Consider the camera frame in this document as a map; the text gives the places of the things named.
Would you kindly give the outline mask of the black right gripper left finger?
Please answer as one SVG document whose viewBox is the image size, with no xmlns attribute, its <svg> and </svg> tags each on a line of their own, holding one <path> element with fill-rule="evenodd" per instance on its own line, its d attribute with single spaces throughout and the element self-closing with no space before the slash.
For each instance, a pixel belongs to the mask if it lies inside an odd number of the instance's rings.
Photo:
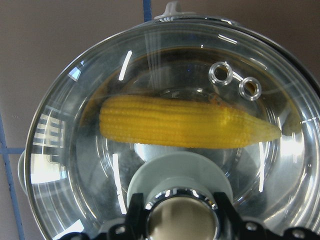
<svg viewBox="0 0 320 240">
<path fill-rule="evenodd" d="M 145 209 L 144 194 L 134 193 L 124 221 L 125 236 L 128 240 L 145 240 L 147 238 L 148 210 Z"/>
</svg>

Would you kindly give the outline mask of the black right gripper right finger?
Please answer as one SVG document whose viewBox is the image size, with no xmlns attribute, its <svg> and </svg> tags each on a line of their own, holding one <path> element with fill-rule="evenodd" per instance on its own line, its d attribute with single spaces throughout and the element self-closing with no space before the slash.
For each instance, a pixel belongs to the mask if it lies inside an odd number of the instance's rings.
<svg viewBox="0 0 320 240">
<path fill-rule="evenodd" d="M 244 221 L 225 192 L 213 194 L 217 206 L 217 216 L 220 223 L 220 237 L 223 240 L 240 240 Z"/>
</svg>

